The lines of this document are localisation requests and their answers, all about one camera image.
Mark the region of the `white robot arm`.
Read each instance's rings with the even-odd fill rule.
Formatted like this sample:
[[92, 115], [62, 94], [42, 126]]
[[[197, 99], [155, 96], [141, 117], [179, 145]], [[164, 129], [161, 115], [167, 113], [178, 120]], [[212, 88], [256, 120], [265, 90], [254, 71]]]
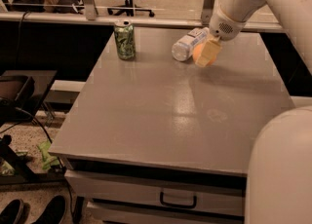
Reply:
[[[215, 61], [220, 43], [235, 38], [251, 15], [268, 6], [286, 35], [262, 34], [293, 95], [311, 94], [312, 0], [222, 0], [211, 36], [195, 48], [200, 67]], [[249, 162], [245, 224], [312, 224], [312, 107], [287, 111], [257, 136]]]

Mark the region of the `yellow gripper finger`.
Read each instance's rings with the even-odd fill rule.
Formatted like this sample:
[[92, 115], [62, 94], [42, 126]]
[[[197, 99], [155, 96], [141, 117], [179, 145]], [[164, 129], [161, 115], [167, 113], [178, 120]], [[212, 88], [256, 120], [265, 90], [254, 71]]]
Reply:
[[211, 65], [221, 50], [219, 38], [209, 38], [194, 49], [194, 62], [199, 67]]

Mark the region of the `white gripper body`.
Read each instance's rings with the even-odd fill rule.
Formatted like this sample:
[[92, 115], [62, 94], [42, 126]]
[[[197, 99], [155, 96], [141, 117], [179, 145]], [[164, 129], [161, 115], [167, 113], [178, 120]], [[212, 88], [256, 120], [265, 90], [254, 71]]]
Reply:
[[234, 39], [246, 24], [241, 10], [227, 10], [218, 6], [210, 20], [210, 33], [222, 41]]

